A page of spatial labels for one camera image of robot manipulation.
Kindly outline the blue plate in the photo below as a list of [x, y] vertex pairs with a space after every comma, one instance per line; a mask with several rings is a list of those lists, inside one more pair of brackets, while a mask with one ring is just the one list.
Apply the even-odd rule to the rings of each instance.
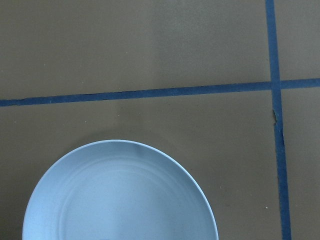
[[78, 147], [29, 199], [24, 240], [216, 240], [211, 206], [172, 157], [129, 140]]

